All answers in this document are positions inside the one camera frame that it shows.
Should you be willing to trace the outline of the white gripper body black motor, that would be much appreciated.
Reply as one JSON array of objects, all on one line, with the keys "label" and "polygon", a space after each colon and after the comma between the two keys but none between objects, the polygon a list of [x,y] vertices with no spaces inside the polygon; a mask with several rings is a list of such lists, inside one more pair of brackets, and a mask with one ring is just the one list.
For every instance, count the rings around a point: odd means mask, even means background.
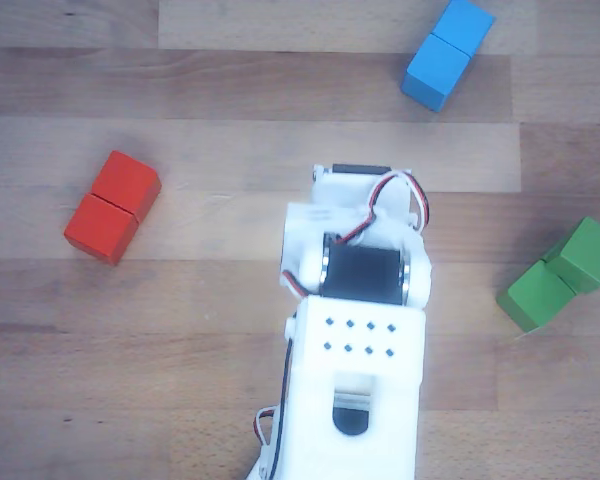
[{"label": "white gripper body black motor", "polygon": [[331,168],[315,165],[312,202],[365,212],[366,216],[356,227],[339,236],[339,239],[360,239],[376,221],[382,209],[380,197],[392,181],[404,183],[408,189],[406,215],[412,215],[411,198],[416,200],[419,213],[415,220],[408,219],[407,224],[421,233],[429,224],[429,201],[409,169],[353,164],[333,164]]}]

